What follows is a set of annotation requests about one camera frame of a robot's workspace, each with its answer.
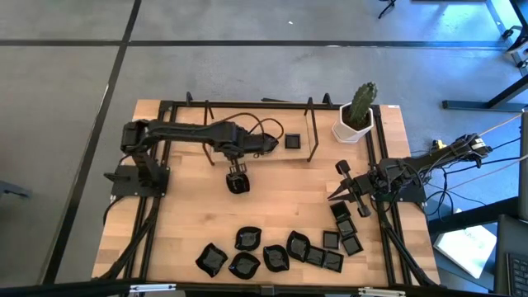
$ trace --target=potted cactus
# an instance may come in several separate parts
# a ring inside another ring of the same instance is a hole
[[[368,82],[357,89],[351,103],[339,108],[339,120],[332,127],[336,140],[343,144],[355,144],[374,126],[370,105],[376,98],[378,89]]]

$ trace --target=wood plank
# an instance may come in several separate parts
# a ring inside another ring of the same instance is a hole
[[[138,101],[134,119],[155,118],[158,113],[156,104],[159,101]],[[241,111],[217,108],[214,109],[214,116],[220,119]],[[408,156],[401,111],[398,107],[382,106],[381,112],[389,156]],[[258,113],[261,118],[288,114],[283,110],[258,110]],[[241,195],[233,195],[225,185],[225,174],[229,167],[227,163],[211,167],[200,144],[173,143],[168,161],[172,173],[159,212],[148,279],[229,284],[387,285],[377,216],[373,214],[369,218],[361,218],[356,205],[348,206],[365,250],[345,257],[341,274],[293,259],[290,259],[289,271],[272,273],[262,260],[262,247],[272,244],[285,246],[292,230],[307,235],[314,246],[322,247],[323,231],[337,230],[330,203],[326,201],[326,197],[341,180],[335,170],[335,163],[346,159],[351,165],[352,176],[368,171],[365,139],[350,145],[339,144],[333,138],[331,128],[337,114],[338,111],[315,111],[319,147],[312,162],[302,159],[250,162],[247,164],[247,175],[252,190]],[[203,108],[180,107],[177,121],[199,124],[203,122],[203,115]],[[303,126],[306,133],[312,135],[304,140],[311,149],[314,145],[311,115],[309,113],[306,118],[302,118],[304,122],[297,126]],[[246,125],[250,125],[249,119],[245,121]],[[266,124],[266,131],[268,126],[271,134],[277,132],[271,128],[272,123]],[[374,129],[375,150],[377,160],[380,160],[376,133]],[[137,197],[127,197],[110,211],[93,268],[94,276],[104,273],[126,247],[138,201]],[[409,251],[424,271],[434,281],[439,281],[423,213],[413,204],[398,205]],[[262,266],[251,280],[240,280],[228,271],[227,265],[237,253],[234,248],[236,232],[248,225],[262,229],[261,246],[252,252],[261,260]],[[195,259],[210,242],[229,256],[228,263],[214,278],[210,278],[195,264]],[[401,280],[398,254],[394,247],[392,251],[397,279]],[[340,253],[346,255],[342,247]],[[139,274],[139,263],[140,257],[136,257],[134,276]]]

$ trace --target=black stand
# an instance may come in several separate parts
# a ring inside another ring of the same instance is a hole
[[[133,153],[135,166],[120,165],[105,177],[114,182],[114,196],[163,197],[167,192],[169,167],[159,166],[147,153]]]
[[[3,194],[15,194],[20,197],[29,197],[30,192],[22,187],[17,185],[10,184],[9,182],[0,181],[0,197]]]
[[[454,101],[446,100],[442,102],[445,109],[468,110],[468,111],[505,111],[521,112],[526,106],[524,103],[507,103],[515,96],[521,94],[528,88],[528,75],[513,83],[506,90],[496,95],[487,102],[480,101]]]

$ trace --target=black square tile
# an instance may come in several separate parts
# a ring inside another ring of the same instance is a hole
[[[333,217],[336,218],[336,221],[350,218],[350,211],[345,201],[330,205],[330,209],[332,209]]]
[[[300,134],[286,134],[285,147],[287,149],[300,149]]]
[[[357,233],[356,226],[354,226],[354,223],[352,223],[351,219],[342,220],[336,224],[342,238],[347,238],[350,235]]]
[[[327,251],[327,255],[324,258],[324,267],[335,272],[341,273],[343,268],[343,259],[345,257],[342,254]]]
[[[314,264],[319,267],[323,267],[324,255],[327,251],[319,247],[310,247],[308,251],[308,256],[306,257],[306,262]]]
[[[360,240],[355,234],[349,238],[344,238],[342,240],[342,243],[343,247],[345,247],[346,254],[348,256],[352,256],[353,254],[363,251],[363,247],[361,246]]]
[[[339,232],[323,231],[323,248],[339,249]]]

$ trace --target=desk leg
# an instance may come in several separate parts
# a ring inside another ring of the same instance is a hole
[[[434,219],[429,222],[429,234],[435,236],[450,231],[492,223],[498,220],[499,215],[509,215],[516,218],[517,207],[518,198],[513,197],[490,205],[450,215],[443,219],[444,222],[440,219]]]
[[[514,82],[506,90],[496,95],[487,102],[480,101],[454,101],[446,100],[442,102],[444,109],[467,110],[467,111],[505,111],[521,112],[526,106],[524,103],[506,103],[528,89],[528,75]]]

